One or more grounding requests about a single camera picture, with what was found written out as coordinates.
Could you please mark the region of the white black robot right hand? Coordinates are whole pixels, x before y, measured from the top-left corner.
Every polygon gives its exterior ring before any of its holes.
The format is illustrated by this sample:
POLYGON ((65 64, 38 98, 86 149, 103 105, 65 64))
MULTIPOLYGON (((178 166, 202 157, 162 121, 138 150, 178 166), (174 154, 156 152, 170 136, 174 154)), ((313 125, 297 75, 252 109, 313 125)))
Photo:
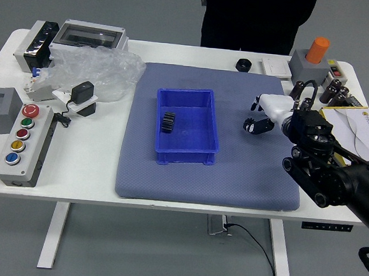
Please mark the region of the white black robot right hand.
POLYGON ((278 127, 284 132, 293 116, 294 102, 291 96, 276 94, 257 96, 250 110, 264 112, 266 117, 259 121, 250 117, 245 119, 243 129, 250 134, 257 135, 267 133, 274 127, 278 127))

